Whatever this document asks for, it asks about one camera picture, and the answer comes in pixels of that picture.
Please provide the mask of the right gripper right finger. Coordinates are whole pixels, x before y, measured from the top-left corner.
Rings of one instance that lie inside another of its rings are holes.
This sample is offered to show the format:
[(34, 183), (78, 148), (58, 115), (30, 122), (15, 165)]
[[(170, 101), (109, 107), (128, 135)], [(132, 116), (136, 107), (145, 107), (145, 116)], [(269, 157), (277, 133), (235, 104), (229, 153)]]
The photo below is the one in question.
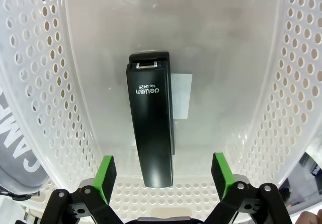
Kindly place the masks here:
[(254, 223), (292, 223), (277, 186), (264, 183), (258, 188), (237, 180), (223, 153), (214, 153), (211, 174), (220, 202), (204, 223), (233, 223), (240, 213)]

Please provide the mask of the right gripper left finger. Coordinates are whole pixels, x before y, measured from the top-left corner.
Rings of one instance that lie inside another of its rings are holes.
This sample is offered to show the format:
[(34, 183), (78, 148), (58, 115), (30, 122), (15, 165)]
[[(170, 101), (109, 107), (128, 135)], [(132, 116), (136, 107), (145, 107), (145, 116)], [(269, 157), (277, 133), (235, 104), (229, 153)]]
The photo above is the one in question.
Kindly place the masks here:
[(109, 205), (116, 176), (114, 157), (104, 156), (95, 177), (83, 180), (75, 192), (52, 192), (44, 210), (44, 223), (79, 223), (84, 217), (94, 223), (120, 223)]

